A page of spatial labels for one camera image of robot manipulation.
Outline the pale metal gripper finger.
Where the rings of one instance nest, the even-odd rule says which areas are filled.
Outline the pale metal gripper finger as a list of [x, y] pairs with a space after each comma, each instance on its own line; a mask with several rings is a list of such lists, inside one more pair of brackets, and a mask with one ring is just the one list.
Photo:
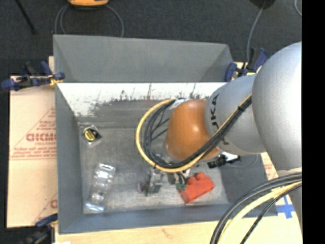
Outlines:
[[158, 193], [163, 185], [163, 174], [160, 170], [154, 169], [151, 174], [151, 192]]
[[151, 188], [151, 173], [148, 172], [144, 181], [138, 183], [138, 192], [148, 196]]

